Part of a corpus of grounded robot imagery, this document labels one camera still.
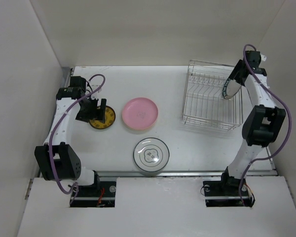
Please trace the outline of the green rimmed white plate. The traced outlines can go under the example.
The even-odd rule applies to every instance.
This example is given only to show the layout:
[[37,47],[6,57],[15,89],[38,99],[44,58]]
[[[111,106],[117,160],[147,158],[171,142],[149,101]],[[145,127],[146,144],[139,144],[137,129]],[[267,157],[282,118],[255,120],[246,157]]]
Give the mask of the green rimmed white plate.
[[242,85],[236,80],[228,78],[223,84],[222,98],[226,100],[231,99],[238,93],[241,87]]

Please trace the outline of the small brown plate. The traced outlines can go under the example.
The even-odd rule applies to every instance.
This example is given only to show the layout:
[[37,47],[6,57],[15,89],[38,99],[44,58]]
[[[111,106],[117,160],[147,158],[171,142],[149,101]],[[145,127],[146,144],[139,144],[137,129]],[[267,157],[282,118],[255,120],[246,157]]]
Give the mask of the small brown plate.
[[110,126],[113,125],[116,119],[115,111],[112,107],[106,106],[105,109],[105,122],[101,122],[98,120],[90,120],[89,124],[94,128],[98,130],[107,129]]

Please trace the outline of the wire dish rack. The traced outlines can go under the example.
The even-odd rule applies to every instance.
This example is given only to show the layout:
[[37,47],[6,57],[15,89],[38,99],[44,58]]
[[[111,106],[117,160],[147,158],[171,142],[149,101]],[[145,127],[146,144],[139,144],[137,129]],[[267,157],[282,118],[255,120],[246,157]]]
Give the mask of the wire dish rack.
[[242,90],[223,97],[224,84],[234,66],[215,62],[190,60],[182,108],[182,120],[194,126],[232,130],[242,125]]

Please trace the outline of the pink rimmed plate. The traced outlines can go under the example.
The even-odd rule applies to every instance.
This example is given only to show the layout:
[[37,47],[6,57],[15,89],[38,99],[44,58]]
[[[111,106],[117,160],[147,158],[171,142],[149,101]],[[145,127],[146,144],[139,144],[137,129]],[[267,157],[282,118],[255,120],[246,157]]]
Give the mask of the pink rimmed plate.
[[150,99],[145,97],[137,97],[128,101],[122,112],[122,120],[155,120],[158,118],[158,107]]

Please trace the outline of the white patterned plate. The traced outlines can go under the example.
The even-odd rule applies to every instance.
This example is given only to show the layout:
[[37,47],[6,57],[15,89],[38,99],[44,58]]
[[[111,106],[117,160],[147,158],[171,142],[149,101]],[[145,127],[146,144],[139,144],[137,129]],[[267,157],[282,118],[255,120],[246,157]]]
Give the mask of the white patterned plate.
[[160,172],[170,159],[168,146],[158,138],[145,138],[134,147],[135,165],[144,172]]

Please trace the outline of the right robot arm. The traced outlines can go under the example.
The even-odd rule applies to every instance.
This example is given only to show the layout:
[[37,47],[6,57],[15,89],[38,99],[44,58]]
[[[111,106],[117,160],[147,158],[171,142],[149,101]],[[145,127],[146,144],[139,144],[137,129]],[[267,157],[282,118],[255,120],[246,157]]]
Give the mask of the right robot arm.
[[259,160],[261,150],[273,143],[289,116],[286,108],[275,104],[276,96],[267,86],[267,73],[259,65],[264,57],[256,49],[243,50],[243,58],[238,61],[224,82],[223,99],[230,99],[245,87],[252,110],[242,126],[242,144],[219,181],[219,190],[226,195],[241,194],[246,173],[250,166]]

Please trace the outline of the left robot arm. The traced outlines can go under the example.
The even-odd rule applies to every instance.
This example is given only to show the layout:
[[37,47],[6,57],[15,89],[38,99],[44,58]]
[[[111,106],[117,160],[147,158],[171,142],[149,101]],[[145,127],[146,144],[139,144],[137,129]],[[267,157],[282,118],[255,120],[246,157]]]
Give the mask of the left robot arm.
[[81,76],[71,77],[69,86],[58,90],[51,129],[43,145],[35,148],[42,177],[46,181],[56,182],[65,194],[83,186],[88,195],[95,196],[101,188],[97,172],[84,167],[71,147],[75,121],[89,123],[92,120],[106,120],[107,101],[95,97],[106,82],[104,75],[100,77],[103,79],[101,84],[90,92],[87,92],[87,87],[91,81]]

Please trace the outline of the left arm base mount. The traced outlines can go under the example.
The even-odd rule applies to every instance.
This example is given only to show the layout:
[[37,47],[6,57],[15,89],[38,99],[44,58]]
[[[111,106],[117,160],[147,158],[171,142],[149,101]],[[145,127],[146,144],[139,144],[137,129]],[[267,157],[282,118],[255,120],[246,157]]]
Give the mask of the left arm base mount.
[[71,196],[72,208],[115,207],[116,181],[101,181],[99,185],[79,186],[77,196]]

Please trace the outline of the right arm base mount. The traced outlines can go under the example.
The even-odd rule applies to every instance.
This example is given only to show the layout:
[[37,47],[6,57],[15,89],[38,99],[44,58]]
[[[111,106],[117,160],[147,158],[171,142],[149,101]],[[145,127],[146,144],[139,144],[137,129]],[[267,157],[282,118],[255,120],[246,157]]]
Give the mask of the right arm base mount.
[[222,186],[220,180],[205,180],[200,190],[206,207],[253,207],[256,199],[252,190],[243,184],[239,187]]

